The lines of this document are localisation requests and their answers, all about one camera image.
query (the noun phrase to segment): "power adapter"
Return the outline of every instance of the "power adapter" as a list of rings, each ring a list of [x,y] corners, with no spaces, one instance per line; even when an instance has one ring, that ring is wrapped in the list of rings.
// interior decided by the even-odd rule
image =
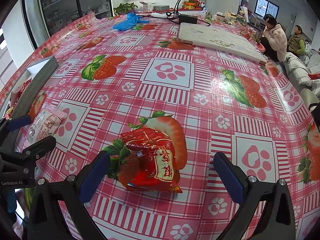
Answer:
[[[179,15],[179,24],[181,23],[192,23],[197,24],[198,17],[192,16],[192,15],[186,15],[186,14],[180,14]]]

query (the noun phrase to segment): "yellow label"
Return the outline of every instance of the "yellow label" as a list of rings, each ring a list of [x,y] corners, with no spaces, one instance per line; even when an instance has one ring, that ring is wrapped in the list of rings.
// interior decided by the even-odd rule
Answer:
[[[155,178],[164,182],[171,182],[173,180],[174,170],[172,165],[172,152],[170,147],[163,145],[160,146],[153,154],[156,164]]]

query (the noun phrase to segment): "screw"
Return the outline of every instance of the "screw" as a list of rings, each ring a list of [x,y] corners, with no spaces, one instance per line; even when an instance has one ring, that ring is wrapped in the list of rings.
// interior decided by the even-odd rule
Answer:
[[[280,179],[280,180],[279,180],[279,183],[280,183],[282,186],[284,186],[285,184],[287,184],[284,179]]]
[[[72,182],[72,181],[74,181],[76,179],[76,176],[75,175],[69,175],[68,177],[67,177],[67,181],[69,181],[69,182]]]
[[[256,182],[257,181],[257,178],[255,176],[249,176],[248,179],[251,182]]]
[[[38,184],[39,184],[39,185],[42,185],[42,184],[44,184],[44,183],[45,183],[45,179],[39,179],[39,180],[38,180]]]

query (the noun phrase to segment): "pink snack package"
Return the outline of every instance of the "pink snack package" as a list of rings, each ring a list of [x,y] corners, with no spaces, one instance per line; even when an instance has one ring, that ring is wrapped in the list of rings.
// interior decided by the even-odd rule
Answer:
[[[61,121],[67,116],[67,113],[60,112],[53,106],[46,106],[29,127],[27,136],[29,143],[33,144],[49,135],[53,135]]]

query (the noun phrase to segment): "woman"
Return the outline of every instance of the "woman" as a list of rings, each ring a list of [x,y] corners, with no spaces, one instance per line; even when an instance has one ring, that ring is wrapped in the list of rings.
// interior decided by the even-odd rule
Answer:
[[[289,39],[287,51],[297,57],[304,55],[306,52],[305,39],[302,35],[302,28],[299,25],[294,27],[294,34]]]
[[[261,44],[265,47],[264,55],[271,58],[273,61],[284,61],[287,53],[287,37],[281,25],[271,14],[264,16],[266,29],[263,32],[264,37],[261,38]]]

